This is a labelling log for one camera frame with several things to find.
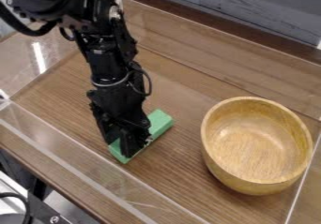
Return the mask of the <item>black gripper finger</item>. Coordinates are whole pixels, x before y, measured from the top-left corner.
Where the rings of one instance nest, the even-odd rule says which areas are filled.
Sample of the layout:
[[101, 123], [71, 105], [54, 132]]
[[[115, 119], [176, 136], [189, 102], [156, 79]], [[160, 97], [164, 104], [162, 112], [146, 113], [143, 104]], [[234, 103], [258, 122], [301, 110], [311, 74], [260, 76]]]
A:
[[111, 145], [121, 136], [121, 130], [118, 126], [105, 126], [102, 127], [102, 136], [107, 143], [107, 145]]
[[121, 153], [131, 158], [145, 147], [147, 143], [149, 132], [142, 129], [121, 129]]

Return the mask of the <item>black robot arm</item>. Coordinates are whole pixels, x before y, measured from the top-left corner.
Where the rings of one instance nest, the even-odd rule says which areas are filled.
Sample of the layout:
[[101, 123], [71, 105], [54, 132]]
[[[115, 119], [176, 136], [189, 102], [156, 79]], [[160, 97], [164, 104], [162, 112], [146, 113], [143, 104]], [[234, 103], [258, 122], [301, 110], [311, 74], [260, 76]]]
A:
[[151, 121], [143, 102], [151, 77], [135, 62], [137, 41], [115, 0], [7, 0], [0, 19], [30, 37], [53, 29], [77, 43], [90, 65], [90, 108], [106, 142], [133, 157], [147, 145]]

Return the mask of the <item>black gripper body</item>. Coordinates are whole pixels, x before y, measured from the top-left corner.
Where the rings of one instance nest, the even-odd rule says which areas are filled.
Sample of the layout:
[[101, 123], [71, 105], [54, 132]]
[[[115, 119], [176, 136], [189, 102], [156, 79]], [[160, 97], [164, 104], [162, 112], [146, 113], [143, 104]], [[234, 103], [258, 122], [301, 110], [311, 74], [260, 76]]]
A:
[[102, 88], [90, 90], [87, 97], [101, 133], [102, 127], [118, 126], [119, 130], [146, 130], [150, 137], [151, 121], [143, 111], [145, 98], [141, 95], [130, 89], [114, 91]]

